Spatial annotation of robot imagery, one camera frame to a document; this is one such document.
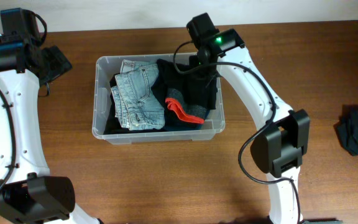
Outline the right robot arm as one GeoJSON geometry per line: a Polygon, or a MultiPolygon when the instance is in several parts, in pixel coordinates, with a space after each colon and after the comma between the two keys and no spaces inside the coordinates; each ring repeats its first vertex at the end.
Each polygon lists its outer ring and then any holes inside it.
{"type": "Polygon", "coordinates": [[[187,23],[199,65],[192,72],[210,69],[235,90],[257,129],[238,153],[241,171],[252,181],[268,186],[270,223],[306,223],[301,214],[298,178],[308,149],[310,117],[294,111],[270,87],[255,66],[240,35],[216,28],[207,13],[187,23]]]}

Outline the black garment with red waistband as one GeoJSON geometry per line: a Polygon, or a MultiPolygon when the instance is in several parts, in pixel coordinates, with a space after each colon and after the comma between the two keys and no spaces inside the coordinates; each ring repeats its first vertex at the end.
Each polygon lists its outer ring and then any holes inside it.
{"type": "Polygon", "coordinates": [[[202,106],[208,106],[211,110],[216,108],[217,86],[216,79],[211,81],[202,78],[199,73],[181,75],[179,70],[189,70],[197,65],[197,60],[193,60],[189,65],[173,64],[167,60],[158,59],[158,79],[162,79],[169,88],[187,92],[191,103],[200,103],[202,106]]]}

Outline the clear plastic storage container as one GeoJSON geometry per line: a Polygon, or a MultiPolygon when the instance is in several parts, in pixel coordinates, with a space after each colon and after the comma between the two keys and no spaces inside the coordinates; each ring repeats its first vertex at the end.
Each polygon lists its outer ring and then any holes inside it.
{"type": "Polygon", "coordinates": [[[111,107],[111,87],[109,81],[113,75],[121,71],[123,60],[151,62],[157,59],[176,61],[181,64],[188,64],[189,56],[194,53],[180,53],[173,58],[172,54],[153,54],[153,55],[121,55],[103,56],[96,61],[96,76],[94,86],[94,106],[92,133],[97,139],[105,140],[111,144],[132,144],[135,142],[154,142],[154,141],[207,141],[221,133],[226,125],[224,117],[223,97],[221,91],[221,80],[218,78],[216,86],[216,109],[211,110],[204,124],[196,130],[190,131],[167,131],[153,133],[128,133],[128,134],[104,134],[105,126],[111,107]]]}

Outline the light blue jeans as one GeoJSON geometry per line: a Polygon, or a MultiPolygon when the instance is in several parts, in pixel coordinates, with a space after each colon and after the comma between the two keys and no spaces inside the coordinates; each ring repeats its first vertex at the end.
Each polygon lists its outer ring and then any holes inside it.
{"type": "Polygon", "coordinates": [[[122,61],[120,73],[113,78],[115,85],[111,87],[115,117],[122,128],[142,131],[165,126],[164,108],[152,92],[157,78],[156,63],[122,61]]]}

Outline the blue garment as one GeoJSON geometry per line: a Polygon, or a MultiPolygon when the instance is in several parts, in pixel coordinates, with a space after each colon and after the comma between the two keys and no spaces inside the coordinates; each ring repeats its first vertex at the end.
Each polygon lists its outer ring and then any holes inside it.
{"type": "Polygon", "coordinates": [[[209,115],[208,106],[191,103],[187,92],[169,88],[162,79],[158,79],[151,90],[164,109],[164,131],[200,129],[209,115]]]}

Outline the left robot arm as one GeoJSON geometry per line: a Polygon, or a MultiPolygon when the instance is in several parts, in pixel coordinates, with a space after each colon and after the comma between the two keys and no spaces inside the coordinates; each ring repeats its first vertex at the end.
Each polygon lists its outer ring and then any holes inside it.
{"type": "Polygon", "coordinates": [[[97,223],[68,177],[50,175],[40,138],[39,89],[71,69],[47,25],[22,9],[0,12],[0,216],[11,223],[97,223]]]}

